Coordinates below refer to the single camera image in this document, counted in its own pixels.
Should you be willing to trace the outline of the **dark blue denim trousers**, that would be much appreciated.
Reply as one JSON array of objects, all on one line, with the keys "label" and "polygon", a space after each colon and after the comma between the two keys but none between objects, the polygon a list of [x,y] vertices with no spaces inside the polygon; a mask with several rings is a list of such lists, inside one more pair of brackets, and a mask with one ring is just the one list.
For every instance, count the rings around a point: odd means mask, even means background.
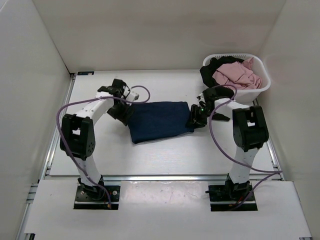
[{"label": "dark blue denim trousers", "polygon": [[190,109],[185,101],[134,104],[133,109],[127,125],[134,144],[194,132],[187,126]]}]

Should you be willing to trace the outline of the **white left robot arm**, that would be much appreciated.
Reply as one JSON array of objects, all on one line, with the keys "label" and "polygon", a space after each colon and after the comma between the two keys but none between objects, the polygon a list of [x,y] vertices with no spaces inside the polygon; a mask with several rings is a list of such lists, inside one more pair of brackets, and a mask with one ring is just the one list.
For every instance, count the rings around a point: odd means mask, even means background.
[{"label": "white left robot arm", "polygon": [[126,126],[134,111],[132,103],[138,99],[139,95],[123,80],[115,78],[111,86],[101,86],[94,98],[83,100],[86,105],[81,110],[62,118],[60,149],[75,163],[80,174],[78,182],[93,200],[100,200],[105,194],[103,177],[93,158],[95,124],[108,114]]}]

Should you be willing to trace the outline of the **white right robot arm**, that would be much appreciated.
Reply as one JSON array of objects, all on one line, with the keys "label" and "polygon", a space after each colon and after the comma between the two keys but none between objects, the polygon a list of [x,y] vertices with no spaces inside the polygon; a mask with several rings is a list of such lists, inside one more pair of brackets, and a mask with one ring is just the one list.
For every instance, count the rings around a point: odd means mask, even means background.
[{"label": "white right robot arm", "polygon": [[260,106],[249,106],[234,100],[236,90],[216,86],[207,88],[197,96],[197,104],[190,109],[186,126],[199,129],[208,124],[215,115],[218,119],[232,121],[235,157],[225,182],[224,193],[230,200],[238,199],[250,187],[252,164],[264,143],[269,139],[265,116]]}]

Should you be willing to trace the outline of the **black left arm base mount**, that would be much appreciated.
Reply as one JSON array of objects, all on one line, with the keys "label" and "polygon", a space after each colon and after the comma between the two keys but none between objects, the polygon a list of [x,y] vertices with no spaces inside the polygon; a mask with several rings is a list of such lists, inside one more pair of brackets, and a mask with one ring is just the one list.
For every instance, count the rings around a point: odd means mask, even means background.
[{"label": "black left arm base mount", "polygon": [[106,194],[102,196],[91,196],[83,191],[79,185],[76,190],[73,208],[75,210],[118,210],[121,193],[120,185],[107,185],[105,187],[109,193],[111,204]]}]

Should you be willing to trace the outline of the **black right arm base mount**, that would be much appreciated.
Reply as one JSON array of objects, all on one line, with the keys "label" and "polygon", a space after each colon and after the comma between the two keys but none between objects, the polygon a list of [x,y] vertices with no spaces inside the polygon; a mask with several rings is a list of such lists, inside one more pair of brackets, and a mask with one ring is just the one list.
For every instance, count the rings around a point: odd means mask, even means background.
[{"label": "black right arm base mount", "polygon": [[255,195],[252,193],[230,197],[224,185],[209,185],[205,193],[209,196],[211,212],[255,212],[258,211]]}]

